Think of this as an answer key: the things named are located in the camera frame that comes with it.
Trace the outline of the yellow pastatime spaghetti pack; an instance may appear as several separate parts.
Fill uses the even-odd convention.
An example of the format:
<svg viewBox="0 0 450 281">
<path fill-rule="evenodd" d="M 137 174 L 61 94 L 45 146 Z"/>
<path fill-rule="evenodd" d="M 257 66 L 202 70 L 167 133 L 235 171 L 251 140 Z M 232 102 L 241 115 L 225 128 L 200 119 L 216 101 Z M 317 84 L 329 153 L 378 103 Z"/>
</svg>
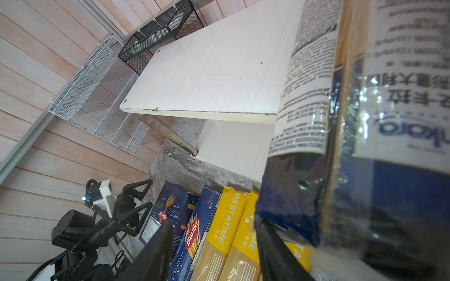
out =
<svg viewBox="0 0 450 281">
<path fill-rule="evenodd" d="M 283 242 L 264 245 L 260 251 L 260 281 L 312 281 L 312 250 L 303 245 Z"/>
<path fill-rule="evenodd" d="M 232 247 L 219 276 L 220 281 L 257 281 L 260 278 L 259 249 L 253 229 L 255 204 L 258 198 L 259 193 L 251 190 Z"/>
<path fill-rule="evenodd" d="M 232 247 L 249 193 L 225 187 L 214 219 L 196 260 L 193 281 L 217 281 Z"/>
</svg>

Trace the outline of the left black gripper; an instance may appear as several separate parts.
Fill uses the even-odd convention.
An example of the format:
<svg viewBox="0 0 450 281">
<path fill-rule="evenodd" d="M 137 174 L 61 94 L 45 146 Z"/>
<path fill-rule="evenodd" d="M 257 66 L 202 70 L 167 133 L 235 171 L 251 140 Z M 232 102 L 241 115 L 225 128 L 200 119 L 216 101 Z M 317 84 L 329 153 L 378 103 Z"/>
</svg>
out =
<svg viewBox="0 0 450 281">
<path fill-rule="evenodd" d="M 152 203 L 147 202 L 138 207 L 135 199 L 142 201 L 152 186 L 151 179 L 130 183 L 124 186 L 121 194 L 117 197 L 117 210 L 127 211 L 116 218 L 105 219 L 105 237 L 110 239 L 114 236 L 116 245 L 119 245 L 126 236 L 136 237 L 143 229 L 144 222 L 151 211 Z M 116 235 L 123 232 L 120 238 Z"/>
</svg>

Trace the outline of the blue clear spaghetti pack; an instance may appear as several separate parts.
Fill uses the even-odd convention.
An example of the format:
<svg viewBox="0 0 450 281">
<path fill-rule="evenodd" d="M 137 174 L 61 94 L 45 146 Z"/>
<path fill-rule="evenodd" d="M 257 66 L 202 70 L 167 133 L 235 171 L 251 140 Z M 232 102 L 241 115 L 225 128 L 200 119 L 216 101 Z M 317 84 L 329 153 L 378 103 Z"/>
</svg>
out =
<svg viewBox="0 0 450 281">
<path fill-rule="evenodd" d="M 304 3 L 255 219 L 340 281 L 447 281 L 450 3 Z"/>
</svg>

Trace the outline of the aluminium wall frame rail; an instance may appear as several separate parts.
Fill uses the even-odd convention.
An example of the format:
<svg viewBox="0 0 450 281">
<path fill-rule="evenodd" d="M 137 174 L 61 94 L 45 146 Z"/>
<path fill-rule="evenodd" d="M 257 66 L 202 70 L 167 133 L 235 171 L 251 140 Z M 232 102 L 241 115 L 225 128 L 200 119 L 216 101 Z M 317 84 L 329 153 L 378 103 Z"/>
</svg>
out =
<svg viewBox="0 0 450 281">
<path fill-rule="evenodd" d="M 142 181 L 164 137 L 149 129 L 137 153 L 48 111 L 107 37 L 121 38 L 162 1 L 1 2 L 1 188 L 40 195 L 83 192 L 111 180 Z"/>
</svg>

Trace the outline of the narrow blue Barilla spaghetti box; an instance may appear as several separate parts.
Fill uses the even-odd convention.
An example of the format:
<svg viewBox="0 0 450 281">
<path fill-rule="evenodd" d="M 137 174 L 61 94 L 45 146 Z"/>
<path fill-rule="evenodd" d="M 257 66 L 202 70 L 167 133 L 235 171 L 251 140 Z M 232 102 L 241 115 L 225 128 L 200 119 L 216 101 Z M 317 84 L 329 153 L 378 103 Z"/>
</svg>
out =
<svg viewBox="0 0 450 281">
<path fill-rule="evenodd" d="M 168 281 L 189 281 L 206 235 L 216 214 L 221 194 L 205 186 L 187 223 L 182 241 L 172 260 Z"/>
</svg>

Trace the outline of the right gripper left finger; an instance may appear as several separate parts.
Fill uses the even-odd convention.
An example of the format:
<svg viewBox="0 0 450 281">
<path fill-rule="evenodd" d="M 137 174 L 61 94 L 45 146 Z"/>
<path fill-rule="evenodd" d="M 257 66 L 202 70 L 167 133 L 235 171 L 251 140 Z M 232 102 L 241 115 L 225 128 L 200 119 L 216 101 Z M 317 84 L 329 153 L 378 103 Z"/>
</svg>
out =
<svg viewBox="0 0 450 281">
<path fill-rule="evenodd" d="M 173 225 L 164 221 L 116 281 L 166 281 L 172 259 Z"/>
</svg>

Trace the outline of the white two-tier shelf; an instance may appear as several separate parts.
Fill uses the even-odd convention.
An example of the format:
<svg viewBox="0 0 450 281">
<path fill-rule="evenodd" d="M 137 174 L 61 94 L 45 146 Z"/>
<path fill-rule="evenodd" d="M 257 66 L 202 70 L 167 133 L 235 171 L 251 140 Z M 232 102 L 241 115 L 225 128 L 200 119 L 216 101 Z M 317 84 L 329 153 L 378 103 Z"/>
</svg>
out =
<svg viewBox="0 0 450 281">
<path fill-rule="evenodd" d="M 158 50 L 120 108 L 205 120 L 198 159 L 261 181 L 303 1 L 261 1 Z"/>
</svg>

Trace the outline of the wide blue Barilla pasta box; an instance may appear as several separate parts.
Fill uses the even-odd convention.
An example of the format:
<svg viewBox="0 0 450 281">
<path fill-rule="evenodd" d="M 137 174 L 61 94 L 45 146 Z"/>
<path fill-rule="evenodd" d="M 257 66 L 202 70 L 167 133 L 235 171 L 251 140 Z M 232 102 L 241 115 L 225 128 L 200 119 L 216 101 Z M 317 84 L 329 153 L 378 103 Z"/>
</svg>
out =
<svg viewBox="0 0 450 281">
<path fill-rule="evenodd" d="M 181 239 L 187 229 L 199 195 L 192 193 L 180 185 L 165 182 L 157 201 L 151 208 L 139 240 L 146 245 L 165 221 L 171 221 L 173 226 L 172 256 L 178 250 Z"/>
</svg>

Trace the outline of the left yellow Pastatime spaghetti pack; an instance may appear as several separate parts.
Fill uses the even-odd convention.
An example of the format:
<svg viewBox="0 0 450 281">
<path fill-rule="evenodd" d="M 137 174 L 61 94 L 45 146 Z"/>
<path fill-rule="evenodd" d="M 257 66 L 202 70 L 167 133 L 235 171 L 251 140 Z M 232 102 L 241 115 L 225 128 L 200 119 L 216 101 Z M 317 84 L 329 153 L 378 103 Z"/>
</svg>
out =
<svg viewBox="0 0 450 281">
<path fill-rule="evenodd" d="M 249 193 L 225 187 L 214 219 L 196 260 L 193 281 L 217 281 L 232 247 Z"/>
</svg>

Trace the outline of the middle yellow Pastatime spaghetti pack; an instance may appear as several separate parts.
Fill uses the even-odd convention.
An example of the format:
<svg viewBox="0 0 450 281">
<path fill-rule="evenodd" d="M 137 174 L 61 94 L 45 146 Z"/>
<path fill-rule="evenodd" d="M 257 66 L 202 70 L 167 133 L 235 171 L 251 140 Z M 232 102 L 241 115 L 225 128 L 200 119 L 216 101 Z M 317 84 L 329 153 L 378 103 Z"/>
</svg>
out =
<svg viewBox="0 0 450 281">
<path fill-rule="evenodd" d="M 258 198 L 259 193 L 251 190 L 232 247 L 219 276 L 220 281 L 257 281 L 260 278 L 259 249 L 253 229 L 255 204 Z"/>
</svg>

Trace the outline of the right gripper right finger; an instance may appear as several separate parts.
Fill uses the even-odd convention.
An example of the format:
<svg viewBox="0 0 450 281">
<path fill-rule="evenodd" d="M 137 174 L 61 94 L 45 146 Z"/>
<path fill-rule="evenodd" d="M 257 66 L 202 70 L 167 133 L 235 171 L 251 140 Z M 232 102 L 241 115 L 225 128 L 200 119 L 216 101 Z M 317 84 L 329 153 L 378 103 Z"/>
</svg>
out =
<svg viewBox="0 0 450 281">
<path fill-rule="evenodd" d="M 313 277 L 295 259 L 271 224 L 255 219 L 262 279 L 264 281 L 313 281 Z"/>
</svg>

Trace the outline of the right yellow Pastatime spaghetti pack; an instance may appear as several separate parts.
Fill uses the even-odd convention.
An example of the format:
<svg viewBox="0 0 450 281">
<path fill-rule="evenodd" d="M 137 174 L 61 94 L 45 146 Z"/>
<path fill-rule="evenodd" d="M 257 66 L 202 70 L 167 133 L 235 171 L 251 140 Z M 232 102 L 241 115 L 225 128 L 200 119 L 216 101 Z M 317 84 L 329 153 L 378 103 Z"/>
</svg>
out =
<svg viewBox="0 0 450 281">
<path fill-rule="evenodd" d="M 264 245 L 260 251 L 260 281 L 312 281 L 312 250 L 303 245 L 283 242 Z"/>
</svg>

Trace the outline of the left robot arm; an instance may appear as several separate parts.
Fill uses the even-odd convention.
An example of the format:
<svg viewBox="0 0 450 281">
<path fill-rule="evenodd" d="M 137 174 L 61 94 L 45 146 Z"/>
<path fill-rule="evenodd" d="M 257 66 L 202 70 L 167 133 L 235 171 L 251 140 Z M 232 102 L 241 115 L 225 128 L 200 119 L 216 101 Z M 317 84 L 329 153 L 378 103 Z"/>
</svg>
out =
<svg viewBox="0 0 450 281">
<path fill-rule="evenodd" d="M 84 205 L 93 211 L 87 215 L 68 211 L 52 229 L 52 245 L 64 251 L 39 266 L 30 281 L 106 281 L 118 275 L 115 264 L 98 264 L 99 248 L 110 240 L 119 245 L 124 236 L 135 237 L 143 229 L 152 203 L 137 206 L 143 200 L 153 181 L 147 179 L 125 185 L 118 196 L 113 194 L 111 180 L 88 180 L 85 185 Z"/>
</svg>

